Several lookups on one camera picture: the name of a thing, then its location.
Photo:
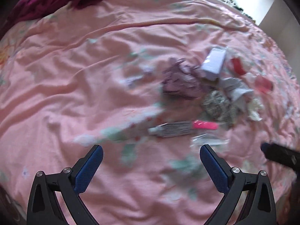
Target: silver screw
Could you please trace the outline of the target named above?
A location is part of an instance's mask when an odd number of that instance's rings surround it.
[[[41,175],[43,175],[43,171],[38,171],[37,172],[37,177],[40,177]]]
[[[232,171],[233,171],[234,173],[239,173],[239,172],[240,172],[240,169],[239,169],[238,167],[233,167],[233,168],[232,168]]]
[[[70,167],[65,167],[63,172],[64,173],[69,173],[69,172],[71,172],[71,168]]]
[[[260,174],[263,175],[263,176],[266,176],[267,172],[266,171],[260,171]]]

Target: crumpled purple fabric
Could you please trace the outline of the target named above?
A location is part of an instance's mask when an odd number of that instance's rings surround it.
[[[82,9],[103,0],[21,0],[11,11],[6,24],[1,29],[0,35],[4,35],[12,26],[20,21],[41,19],[54,13],[59,8],[67,5],[69,1],[72,1],[72,7]]]
[[[172,64],[170,68],[163,72],[163,92],[172,96],[180,96],[186,99],[200,97],[210,87],[200,82],[201,70],[199,67],[183,65],[185,58],[179,60],[169,59]]]

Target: pink handle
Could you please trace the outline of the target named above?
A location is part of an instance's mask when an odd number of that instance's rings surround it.
[[[209,130],[216,130],[219,128],[217,123],[213,122],[205,122],[201,120],[196,120],[193,122],[193,129],[209,129]]]

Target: magenta cloth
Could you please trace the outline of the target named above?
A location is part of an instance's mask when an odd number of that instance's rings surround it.
[[[67,5],[69,1],[72,1],[72,7],[82,9],[103,0],[21,0],[7,18],[7,24],[12,27],[20,21],[40,19]]]

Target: pink bedsheet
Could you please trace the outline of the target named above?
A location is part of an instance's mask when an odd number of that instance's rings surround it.
[[[0,43],[0,182],[8,193],[27,209],[37,171],[58,173],[100,144],[104,160],[81,195],[99,224],[203,224],[222,194],[191,137],[160,139],[146,129],[201,117],[199,100],[162,96],[162,71],[169,57],[196,65],[219,45],[276,84],[261,96],[263,120],[240,116],[216,151],[245,172],[266,170],[277,201],[294,174],[266,162],[260,144],[299,149],[299,85],[275,42],[226,7],[104,0],[15,25]]]

